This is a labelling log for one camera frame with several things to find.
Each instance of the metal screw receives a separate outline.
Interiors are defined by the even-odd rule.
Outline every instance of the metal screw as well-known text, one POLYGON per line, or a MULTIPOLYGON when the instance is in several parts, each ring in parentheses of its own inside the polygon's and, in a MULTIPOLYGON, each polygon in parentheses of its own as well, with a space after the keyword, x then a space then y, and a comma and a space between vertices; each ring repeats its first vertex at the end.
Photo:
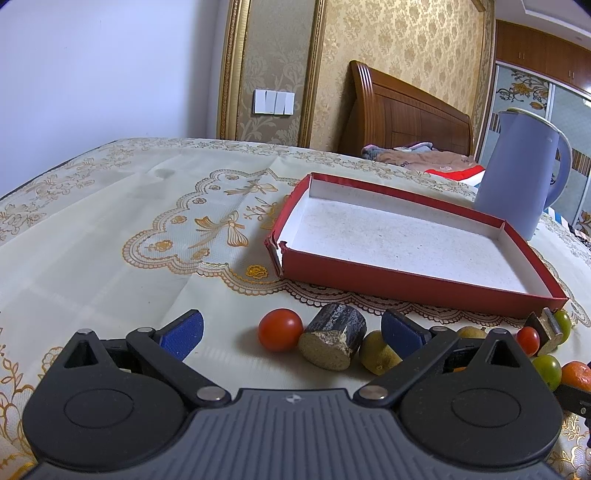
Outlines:
POLYGON ((388 396, 388 390, 379 385, 365 385, 359 389, 359 396, 366 400, 383 400, 388 396))
POLYGON ((209 385, 197 390, 197 396, 204 401, 220 401, 225 395, 226 391, 217 385, 209 385))

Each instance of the kettle lid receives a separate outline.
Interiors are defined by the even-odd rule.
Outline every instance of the kettle lid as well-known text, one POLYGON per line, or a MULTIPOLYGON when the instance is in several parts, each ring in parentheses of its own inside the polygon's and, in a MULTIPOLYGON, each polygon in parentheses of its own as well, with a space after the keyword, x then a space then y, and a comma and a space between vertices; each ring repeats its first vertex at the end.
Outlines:
POLYGON ((561 131, 558 128, 556 128, 556 126, 553 123, 546 120, 543 116, 539 116, 537 113, 528 112, 527 110, 523 110, 522 108, 517 108, 516 106, 510 106, 506 111, 509 113, 524 113, 524 114, 529 115, 529 116, 535 118, 536 120, 539 120, 540 122, 548 125, 555 132, 557 132, 559 134, 561 133, 561 131))

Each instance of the ceiling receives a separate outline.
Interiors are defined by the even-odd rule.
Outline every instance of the ceiling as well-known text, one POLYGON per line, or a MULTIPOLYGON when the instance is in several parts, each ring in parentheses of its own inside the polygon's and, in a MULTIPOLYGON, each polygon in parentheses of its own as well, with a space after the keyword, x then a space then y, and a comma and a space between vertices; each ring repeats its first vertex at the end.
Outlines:
POLYGON ((574 0, 496 0, 495 16, 591 50, 591 17, 574 0))

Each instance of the light switch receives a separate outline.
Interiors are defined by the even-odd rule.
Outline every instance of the light switch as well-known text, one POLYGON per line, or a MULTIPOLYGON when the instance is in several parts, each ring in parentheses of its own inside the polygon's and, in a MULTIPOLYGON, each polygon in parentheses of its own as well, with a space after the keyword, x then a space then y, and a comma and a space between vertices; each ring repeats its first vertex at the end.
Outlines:
POLYGON ((293 115, 294 114, 294 101, 296 99, 296 94, 293 92, 287 92, 285 97, 285 115, 293 115))
POLYGON ((253 113, 265 113, 266 90, 255 90, 253 113))
POLYGON ((271 115, 275 113, 275 100, 277 98, 277 92, 274 90, 265 91, 265 113, 271 115))
POLYGON ((285 110, 285 98, 287 97, 287 92, 277 92, 277 98, 275 100, 275 114, 276 115, 283 115, 285 110))

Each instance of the red box lid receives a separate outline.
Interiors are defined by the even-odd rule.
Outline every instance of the red box lid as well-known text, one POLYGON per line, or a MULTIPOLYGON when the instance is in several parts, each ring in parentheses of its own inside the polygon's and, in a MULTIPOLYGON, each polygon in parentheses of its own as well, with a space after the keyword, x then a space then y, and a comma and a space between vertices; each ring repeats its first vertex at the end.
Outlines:
POLYGON ((265 240, 282 278, 517 319, 568 298, 506 222, 383 185, 311 173, 265 240))

